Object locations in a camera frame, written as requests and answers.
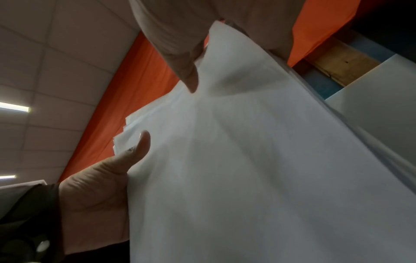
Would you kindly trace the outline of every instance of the stack of paper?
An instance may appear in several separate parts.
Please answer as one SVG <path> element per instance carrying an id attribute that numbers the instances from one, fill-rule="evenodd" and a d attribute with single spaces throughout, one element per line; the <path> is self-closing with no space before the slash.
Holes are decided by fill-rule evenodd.
<path id="1" fill-rule="evenodd" d="M 416 197 L 392 165 L 302 81 L 215 23 L 198 68 L 132 114 L 131 262 L 413 262 Z"/>

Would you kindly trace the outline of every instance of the wooden block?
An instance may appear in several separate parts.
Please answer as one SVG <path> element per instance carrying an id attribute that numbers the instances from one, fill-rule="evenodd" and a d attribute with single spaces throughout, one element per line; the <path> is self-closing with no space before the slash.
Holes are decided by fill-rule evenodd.
<path id="1" fill-rule="evenodd" d="M 334 37 L 322 43 L 305 59 L 343 87 L 380 64 Z"/>

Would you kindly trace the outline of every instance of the orange surface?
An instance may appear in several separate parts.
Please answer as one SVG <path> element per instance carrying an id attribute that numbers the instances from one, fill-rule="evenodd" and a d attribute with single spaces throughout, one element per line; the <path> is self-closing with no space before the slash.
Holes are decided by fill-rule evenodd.
<path id="1" fill-rule="evenodd" d="M 359 0 L 306 0 L 293 27 L 288 64 L 295 65 L 354 16 Z M 113 137 L 125 118 L 167 94 L 178 82 L 140 33 L 101 99 L 61 180 L 113 155 Z"/>

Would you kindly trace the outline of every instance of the person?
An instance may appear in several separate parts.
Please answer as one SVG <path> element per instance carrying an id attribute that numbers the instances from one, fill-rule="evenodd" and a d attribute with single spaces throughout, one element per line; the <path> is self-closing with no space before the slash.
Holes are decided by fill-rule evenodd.
<path id="1" fill-rule="evenodd" d="M 127 171 L 149 149 L 144 131 L 136 147 L 60 184 L 1 190 L 0 263 L 55 263 L 128 240 Z"/>
<path id="2" fill-rule="evenodd" d="M 292 28 L 305 0 L 129 0 L 146 38 L 173 72 L 194 93 L 198 71 L 194 60 L 216 20 L 243 30 L 255 43 L 288 60 Z"/>

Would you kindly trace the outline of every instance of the fluorescent light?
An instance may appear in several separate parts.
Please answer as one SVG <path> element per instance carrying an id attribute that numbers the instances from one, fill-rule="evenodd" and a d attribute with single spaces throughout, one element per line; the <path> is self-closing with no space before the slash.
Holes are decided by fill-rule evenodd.
<path id="1" fill-rule="evenodd" d="M 0 180 L 3 179 L 15 179 L 16 175 L 0 175 Z"/>
<path id="2" fill-rule="evenodd" d="M 24 111 L 29 112 L 30 108 L 20 105 L 14 105 L 9 103 L 0 102 L 0 108 L 8 109 L 8 110 L 18 110 L 18 111 Z"/>

